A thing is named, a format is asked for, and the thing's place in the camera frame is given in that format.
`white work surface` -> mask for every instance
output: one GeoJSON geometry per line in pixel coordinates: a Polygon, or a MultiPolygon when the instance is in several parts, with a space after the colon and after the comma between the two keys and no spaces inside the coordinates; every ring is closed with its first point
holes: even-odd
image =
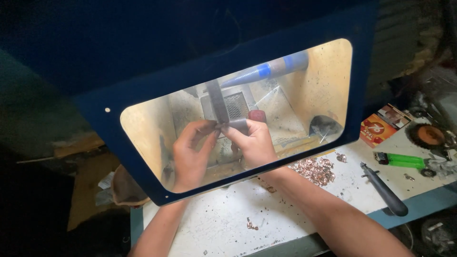
{"type": "MultiPolygon", "coordinates": [[[[334,163],[332,172],[336,175],[334,182],[323,188],[368,214],[385,208],[386,204],[368,179],[360,177],[361,161],[373,170],[380,170],[379,177],[401,200],[455,181],[452,177],[426,178],[413,168],[380,165],[374,160],[373,151],[430,158],[429,151],[408,141],[403,129],[375,149],[358,140],[336,149],[347,156],[347,163],[337,161],[335,152],[323,156],[334,163]],[[415,181],[406,180],[405,173],[415,181]]],[[[253,178],[192,198],[169,256],[203,256],[207,251],[207,257],[239,257],[316,232],[292,202],[283,199],[279,192],[269,193],[259,183],[253,178]],[[259,230],[247,229],[248,217],[259,230]]],[[[144,206],[144,228],[158,209],[152,202],[144,206]]]]}

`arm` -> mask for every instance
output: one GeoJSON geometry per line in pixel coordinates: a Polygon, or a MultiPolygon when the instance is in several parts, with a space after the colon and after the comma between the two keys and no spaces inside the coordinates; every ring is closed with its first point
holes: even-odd
{"type": "MultiPolygon", "coordinates": [[[[209,154],[220,134],[220,131],[214,131],[215,125],[215,121],[208,120],[191,122],[176,140],[173,145],[175,159],[173,192],[185,192],[200,186],[209,154]],[[207,135],[201,149],[197,151],[198,142],[207,135]]],[[[189,201],[186,199],[160,207],[128,256],[167,256],[189,201]]]]}
{"type": "MultiPolygon", "coordinates": [[[[224,127],[222,133],[236,143],[250,167],[278,158],[265,123],[248,120],[249,136],[224,127]]],[[[338,256],[413,256],[389,231],[345,201],[282,167],[262,175],[311,220],[319,235],[338,256]]]]}

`heart-shaped pendant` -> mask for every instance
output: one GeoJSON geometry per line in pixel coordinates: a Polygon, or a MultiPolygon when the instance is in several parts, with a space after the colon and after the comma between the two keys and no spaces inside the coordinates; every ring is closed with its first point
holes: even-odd
{"type": "Polygon", "coordinates": [[[346,155],[342,155],[342,154],[339,154],[339,153],[336,153],[336,155],[337,155],[337,157],[336,157],[337,161],[341,161],[341,162],[346,163],[346,155]]]}

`hand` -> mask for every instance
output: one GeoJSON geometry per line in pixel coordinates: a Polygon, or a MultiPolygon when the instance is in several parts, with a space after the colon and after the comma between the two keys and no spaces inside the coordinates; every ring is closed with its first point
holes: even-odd
{"type": "Polygon", "coordinates": [[[266,123],[250,119],[247,119],[246,123],[249,136],[231,127],[222,127],[221,130],[243,151],[249,168],[256,168],[278,160],[266,123]]]}
{"type": "Polygon", "coordinates": [[[219,130],[215,130],[215,126],[216,121],[191,122],[173,144],[175,159],[174,192],[185,192],[200,186],[203,176],[205,176],[209,155],[221,133],[219,130]],[[207,135],[202,148],[197,151],[198,142],[207,135]]]}

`plexiglass window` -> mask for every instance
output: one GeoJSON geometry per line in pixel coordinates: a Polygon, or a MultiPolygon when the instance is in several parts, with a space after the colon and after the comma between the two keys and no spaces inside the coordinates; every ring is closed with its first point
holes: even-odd
{"type": "MultiPolygon", "coordinates": [[[[171,190],[172,147],[193,121],[215,120],[240,131],[246,118],[265,122],[279,158],[336,140],[345,126],[351,58],[351,43],[337,39],[130,106],[120,122],[151,172],[171,190]]],[[[201,185],[247,169],[242,151],[231,145],[219,136],[201,185]]]]}

